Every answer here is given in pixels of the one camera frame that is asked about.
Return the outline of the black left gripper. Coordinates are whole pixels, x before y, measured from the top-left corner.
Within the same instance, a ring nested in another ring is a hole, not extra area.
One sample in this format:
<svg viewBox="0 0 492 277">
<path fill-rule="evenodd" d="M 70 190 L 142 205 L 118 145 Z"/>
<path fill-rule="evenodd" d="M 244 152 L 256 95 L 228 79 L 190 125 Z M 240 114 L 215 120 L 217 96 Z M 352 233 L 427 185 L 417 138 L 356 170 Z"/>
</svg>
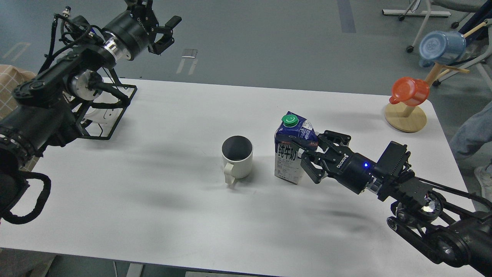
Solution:
<svg viewBox="0 0 492 277">
<path fill-rule="evenodd" d="M 153 14 L 152 0 L 125 0 L 127 11 L 122 12 L 102 29 L 105 37 L 117 37 L 123 44 L 129 57 L 134 60 L 144 49 L 160 55 L 173 43 L 173 29 L 182 21 L 179 16 L 170 18 L 160 26 Z M 131 13 L 149 15 L 131 15 Z"/>
</svg>

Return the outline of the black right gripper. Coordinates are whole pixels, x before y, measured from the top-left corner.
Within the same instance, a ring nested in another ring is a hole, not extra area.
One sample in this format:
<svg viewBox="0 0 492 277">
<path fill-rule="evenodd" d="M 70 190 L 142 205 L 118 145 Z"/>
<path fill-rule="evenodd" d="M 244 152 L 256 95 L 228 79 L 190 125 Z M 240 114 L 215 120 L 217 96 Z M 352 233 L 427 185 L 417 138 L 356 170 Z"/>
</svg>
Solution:
<svg viewBox="0 0 492 277">
<path fill-rule="evenodd" d="M 357 195 L 362 193 L 372 180 L 376 162 L 348 147 L 350 135 L 325 130 L 317 138 L 317 147 L 305 146 L 298 138 L 291 142 L 292 148 L 303 150 L 301 167 L 306 174 L 315 184 L 329 177 Z"/>
</svg>

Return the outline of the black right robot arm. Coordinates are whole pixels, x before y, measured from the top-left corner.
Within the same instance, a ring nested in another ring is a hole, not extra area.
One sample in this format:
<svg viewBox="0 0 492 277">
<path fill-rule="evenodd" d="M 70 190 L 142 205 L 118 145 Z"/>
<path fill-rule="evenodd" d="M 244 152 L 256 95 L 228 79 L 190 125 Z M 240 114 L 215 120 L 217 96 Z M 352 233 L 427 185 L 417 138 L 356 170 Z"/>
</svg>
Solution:
<svg viewBox="0 0 492 277">
<path fill-rule="evenodd" d="M 408 163 L 411 153 L 405 144 L 390 142 L 374 162 L 349 148 L 349 135 L 325 131 L 317 138 L 321 152 L 310 149 L 300 138 L 291 141 L 295 150 L 302 150 L 301 167 L 315 184 L 330 177 L 356 194 L 369 190 L 381 201 L 393 198 L 388 226 L 427 259 L 451 267 L 469 265 L 491 276 L 491 212 L 470 212 L 438 191 L 490 209 L 489 200 L 417 177 Z"/>
</svg>

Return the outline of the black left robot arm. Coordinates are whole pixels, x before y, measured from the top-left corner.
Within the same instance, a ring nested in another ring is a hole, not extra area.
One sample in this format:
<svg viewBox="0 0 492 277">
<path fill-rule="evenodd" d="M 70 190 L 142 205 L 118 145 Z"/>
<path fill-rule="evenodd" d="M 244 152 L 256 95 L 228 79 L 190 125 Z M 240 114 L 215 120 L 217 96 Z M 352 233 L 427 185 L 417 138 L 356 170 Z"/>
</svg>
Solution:
<svg viewBox="0 0 492 277">
<path fill-rule="evenodd" d="M 133 61 L 141 52 L 160 55 L 174 43 L 172 17 L 160 26 L 151 0 L 127 0 L 127 8 L 105 27 L 83 16 L 70 18 L 70 7 L 54 14 L 49 53 L 37 76 L 15 87 L 18 106 L 1 120 L 1 218 L 26 224 L 42 212 L 51 191 L 47 175 L 22 168 L 42 157 L 48 146 L 65 147 L 75 139 L 95 139 L 86 131 L 90 108 L 121 109 L 105 137 L 109 140 L 130 105 L 114 70 L 124 58 Z"/>
</svg>

